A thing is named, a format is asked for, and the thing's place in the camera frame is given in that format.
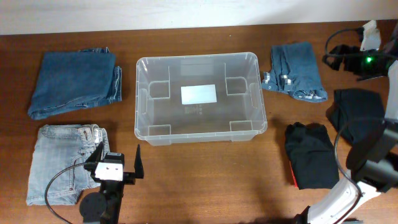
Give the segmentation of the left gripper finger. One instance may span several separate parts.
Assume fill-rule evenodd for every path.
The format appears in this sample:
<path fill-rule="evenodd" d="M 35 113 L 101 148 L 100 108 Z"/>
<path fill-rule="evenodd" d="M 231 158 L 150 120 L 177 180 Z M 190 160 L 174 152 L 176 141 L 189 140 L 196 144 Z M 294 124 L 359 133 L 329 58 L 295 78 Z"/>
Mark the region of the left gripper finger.
<path fill-rule="evenodd" d="M 85 161 L 85 170 L 95 170 L 103 155 L 103 142 L 100 142 L 94 152 Z"/>
<path fill-rule="evenodd" d="M 136 179 L 144 178 L 144 167 L 141 159 L 141 147 L 138 144 L 136 149 L 136 157 L 134 160 L 134 173 Z"/>

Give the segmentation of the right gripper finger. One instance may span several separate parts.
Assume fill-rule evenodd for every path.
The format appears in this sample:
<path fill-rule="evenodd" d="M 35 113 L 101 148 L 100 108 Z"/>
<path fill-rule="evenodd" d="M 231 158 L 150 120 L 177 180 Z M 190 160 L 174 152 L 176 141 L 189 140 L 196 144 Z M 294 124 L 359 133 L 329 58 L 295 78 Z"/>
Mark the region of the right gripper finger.
<path fill-rule="evenodd" d="M 361 51 L 359 47 L 357 46 L 349 46 L 349 45 L 337 45 L 334 47 L 331 51 L 329 51 L 330 55 L 342 55 L 342 56 L 347 56 L 347 55 L 360 55 Z"/>
<path fill-rule="evenodd" d="M 332 57 L 330 55 L 324 55 L 322 57 L 322 62 L 329 66 L 332 70 L 338 71 L 340 69 L 340 65 L 343 62 L 344 57 L 342 56 L 337 56 L 337 57 Z"/>

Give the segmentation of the small blue denim shorts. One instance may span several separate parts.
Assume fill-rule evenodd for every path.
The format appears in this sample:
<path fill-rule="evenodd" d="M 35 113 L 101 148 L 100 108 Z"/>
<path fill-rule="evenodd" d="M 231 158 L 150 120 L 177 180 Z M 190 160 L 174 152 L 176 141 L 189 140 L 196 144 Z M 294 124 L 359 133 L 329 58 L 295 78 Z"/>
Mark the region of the small blue denim shorts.
<path fill-rule="evenodd" d="M 296 100 L 321 103 L 328 99 L 309 42 L 271 47 L 271 70 L 264 73 L 262 88 Z"/>

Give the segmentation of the black garment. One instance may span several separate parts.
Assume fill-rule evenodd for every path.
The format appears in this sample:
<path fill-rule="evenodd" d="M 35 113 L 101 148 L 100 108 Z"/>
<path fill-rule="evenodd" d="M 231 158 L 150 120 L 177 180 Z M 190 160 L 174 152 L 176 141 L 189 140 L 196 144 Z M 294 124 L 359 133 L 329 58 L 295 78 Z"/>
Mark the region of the black garment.
<path fill-rule="evenodd" d="M 288 125 L 284 147 L 300 190 L 332 189 L 338 183 L 333 145 L 324 125 Z"/>
<path fill-rule="evenodd" d="M 385 115 L 380 94 L 359 88 L 334 91 L 334 101 L 329 108 L 327 118 L 339 131 L 344 124 L 358 118 L 382 118 Z M 378 121 L 366 120 L 351 123 L 341 134 L 350 144 L 355 144 L 373 129 L 379 126 Z"/>

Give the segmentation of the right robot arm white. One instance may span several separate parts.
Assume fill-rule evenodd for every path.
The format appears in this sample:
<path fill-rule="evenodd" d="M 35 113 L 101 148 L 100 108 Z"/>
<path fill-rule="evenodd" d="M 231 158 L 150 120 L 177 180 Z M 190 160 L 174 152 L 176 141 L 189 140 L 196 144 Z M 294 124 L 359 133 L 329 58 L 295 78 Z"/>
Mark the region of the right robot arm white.
<path fill-rule="evenodd" d="M 389 97 L 383 118 L 374 118 L 378 127 L 351 148 L 345 167 L 339 167 L 341 179 L 318 203 L 308 206 L 294 217 L 294 223 L 350 223 L 349 216 L 362 204 L 397 187 L 397 32 L 383 50 L 368 47 L 377 31 L 376 21 L 369 21 L 360 30 L 363 41 L 361 55 L 390 59 L 387 76 Z"/>

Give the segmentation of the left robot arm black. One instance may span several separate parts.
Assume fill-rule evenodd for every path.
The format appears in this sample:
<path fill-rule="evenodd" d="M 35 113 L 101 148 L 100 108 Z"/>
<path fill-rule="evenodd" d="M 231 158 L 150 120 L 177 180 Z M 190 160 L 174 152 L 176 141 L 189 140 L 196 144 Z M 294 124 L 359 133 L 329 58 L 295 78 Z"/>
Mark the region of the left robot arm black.
<path fill-rule="evenodd" d="M 100 142 L 84 165 L 84 169 L 90 172 L 91 178 L 100 184 L 100 188 L 98 192 L 86 195 L 80 203 L 83 223 L 117 223 L 124 186 L 134 185 L 137 179 L 144 178 L 140 147 L 136 149 L 134 172 L 124 171 L 124 154 L 105 154 L 103 149 L 104 143 Z"/>

